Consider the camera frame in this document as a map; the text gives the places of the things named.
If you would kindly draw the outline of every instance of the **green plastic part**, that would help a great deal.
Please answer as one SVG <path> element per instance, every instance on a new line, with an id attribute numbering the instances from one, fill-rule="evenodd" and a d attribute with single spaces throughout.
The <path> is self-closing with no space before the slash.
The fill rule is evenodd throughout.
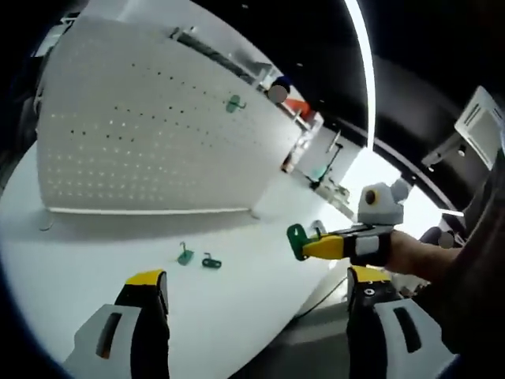
<path id="1" fill-rule="evenodd" d="M 182 246 L 182 253 L 181 253 L 181 255 L 179 255 L 179 258 L 177 258 L 177 262 L 181 266 L 186 266 L 193 259 L 193 256 L 195 255 L 195 253 L 191 250 L 187 250 L 186 244 L 184 242 L 181 242 L 181 246 Z"/>
<path id="2" fill-rule="evenodd" d="M 202 265 L 204 267 L 215 269 L 221 268 L 221 266 L 223 265 L 221 261 L 218 261 L 217 259 L 212 259 L 211 254 L 209 253 L 205 253 L 205 255 L 207 255 L 208 257 L 202 260 Z"/>
<path id="3" fill-rule="evenodd" d="M 240 96 L 239 95 L 233 95 L 228 100 L 228 104 L 226 105 L 226 112 L 234 113 L 237 110 L 237 108 L 244 109 L 246 106 L 247 106 L 247 103 L 243 103 L 242 105 L 240 104 Z"/>
<path id="4" fill-rule="evenodd" d="M 320 240 L 320 232 L 317 230 L 318 237 L 308 238 L 305 233 L 305 229 L 299 223 L 291 225 L 287 228 L 287 239 L 290 241 L 291 249 L 293 250 L 294 256 L 299 261 L 304 261 L 308 257 L 303 255 L 303 246 L 310 242 L 315 242 Z"/>

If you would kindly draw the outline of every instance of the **white pegboard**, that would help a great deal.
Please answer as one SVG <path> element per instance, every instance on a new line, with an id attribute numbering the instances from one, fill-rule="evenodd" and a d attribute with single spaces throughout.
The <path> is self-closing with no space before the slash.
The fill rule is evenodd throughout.
<path id="1" fill-rule="evenodd" d="M 300 135 L 163 31 L 87 17 L 50 57 L 38 128 L 44 204 L 101 213 L 251 208 Z"/>

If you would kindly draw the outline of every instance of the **cable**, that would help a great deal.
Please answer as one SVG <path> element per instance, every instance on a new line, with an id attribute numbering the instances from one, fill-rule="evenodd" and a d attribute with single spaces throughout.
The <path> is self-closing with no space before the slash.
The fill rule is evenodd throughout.
<path id="1" fill-rule="evenodd" d="M 311 313 L 315 308 L 317 308 L 318 306 L 320 306 L 324 300 L 326 300 L 327 298 L 330 297 L 330 295 L 335 292 L 335 290 L 340 286 L 340 284 L 344 283 L 345 281 L 347 280 L 347 277 L 343 278 L 342 280 L 340 280 L 337 285 L 326 295 L 324 296 L 317 304 L 315 304 L 310 310 L 302 313 L 300 316 L 295 316 L 293 317 L 293 319 L 291 320 L 291 322 L 293 321 L 297 321 L 297 320 L 300 320 L 302 317 L 305 317 L 307 316 L 309 313 Z"/>

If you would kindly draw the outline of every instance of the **floor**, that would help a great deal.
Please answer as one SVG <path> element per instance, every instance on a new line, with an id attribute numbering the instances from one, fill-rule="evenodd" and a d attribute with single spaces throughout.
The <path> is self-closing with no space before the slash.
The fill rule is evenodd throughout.
<path id="1" fill-rule="evenodd" d="M 292 321 L 230 379 L 339 379 L 349 377 L 346 283 L 317 309 Z"/>

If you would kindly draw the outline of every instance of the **white table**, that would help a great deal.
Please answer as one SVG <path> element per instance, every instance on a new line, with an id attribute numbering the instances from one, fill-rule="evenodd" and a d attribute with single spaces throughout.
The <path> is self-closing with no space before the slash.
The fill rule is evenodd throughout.
<path id="1" fill-rule="evenodd" d="M 55 215 L 40 231 L 36 145 L 0 199 L 0 251 L 13 297 L 36 339 L 57 361 L 73 349 L 76 330 L 113 303 L 137 272 L 167 271 L 170 374 L 227 378 L 266 347 L 328 272 L 328 262 L 299 262 L 286 238 L 291 223 L 320 219 L 328 230 L 350 221 L 321 197 L 279 172 L 248 213 L 187 216 Z M 196 256 L 174 260 L 180 241 Z M 223 261 L 201 267 L 203 252 Z"/>

